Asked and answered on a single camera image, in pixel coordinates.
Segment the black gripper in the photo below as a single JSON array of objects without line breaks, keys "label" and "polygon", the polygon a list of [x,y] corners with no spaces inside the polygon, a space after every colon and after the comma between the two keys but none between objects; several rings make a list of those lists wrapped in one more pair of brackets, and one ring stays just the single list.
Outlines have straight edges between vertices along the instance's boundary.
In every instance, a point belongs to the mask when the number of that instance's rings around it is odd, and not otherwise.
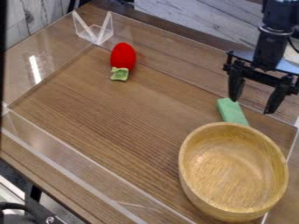
[{"label": "black gripper", "polygon": [[[251,65],[254,53],[250,51],[227,51],[227,61],[223,64],[223,70],[229,75],[229,98],[235,102],[242,93],[246,79],[262,83],[275,88],[266,103],[266,114],[274,114],[288,95],[299,94],[299,66],[281,59],[274,72],[284,74],[282,77],[273,76],[269,71],[258,71]],[[284,81],[292,78],[288,86],[279,86]]]}]

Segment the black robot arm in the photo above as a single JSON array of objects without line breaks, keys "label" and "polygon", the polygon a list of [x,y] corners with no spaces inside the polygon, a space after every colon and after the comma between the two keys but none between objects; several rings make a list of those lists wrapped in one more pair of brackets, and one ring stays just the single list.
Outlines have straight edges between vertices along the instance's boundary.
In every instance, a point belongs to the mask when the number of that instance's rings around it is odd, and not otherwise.
[{"label": "black robot arm", "polygon": [[229,98],[235,102],[246,79],[274,88],[266,103],[265,114],[274,114],[285,98],[299,94],[299,66],[284,57],[292,37],[299,33],[299,0],[263,0],[263,24],[254,52],[227,52],[223,70],[229,75]]}]

